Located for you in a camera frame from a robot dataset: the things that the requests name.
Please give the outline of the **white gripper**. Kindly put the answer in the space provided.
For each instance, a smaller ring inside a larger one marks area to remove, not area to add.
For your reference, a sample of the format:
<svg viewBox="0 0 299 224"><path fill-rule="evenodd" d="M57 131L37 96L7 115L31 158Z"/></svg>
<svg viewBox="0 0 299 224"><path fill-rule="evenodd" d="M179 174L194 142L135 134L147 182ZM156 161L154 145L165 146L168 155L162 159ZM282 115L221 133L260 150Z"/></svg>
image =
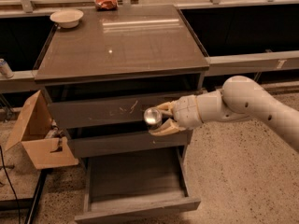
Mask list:
<svg viewBox="0 0 299 224"><path fill-rule="evenodd" d="M195 95L182 96L176 101L156 105L155 108L163 116L174 119L168 119L159 128L149 130L153 136L166 136L203 125Z"/></svg>

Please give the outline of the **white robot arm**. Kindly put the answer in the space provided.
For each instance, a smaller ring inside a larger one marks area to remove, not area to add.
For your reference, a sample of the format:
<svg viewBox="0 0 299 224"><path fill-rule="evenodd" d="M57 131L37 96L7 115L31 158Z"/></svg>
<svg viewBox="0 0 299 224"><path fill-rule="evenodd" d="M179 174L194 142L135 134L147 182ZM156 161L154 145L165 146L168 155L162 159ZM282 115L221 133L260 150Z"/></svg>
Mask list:
<svg viewBox="0 0 299 224"><path fill-rule="evenodd" d="M154 136L193 130L210 121L248 119L261 121L299 151L299 111L284 105L248 77L230 77L219 90L182 96L144 112L149 133Z"/></svg>

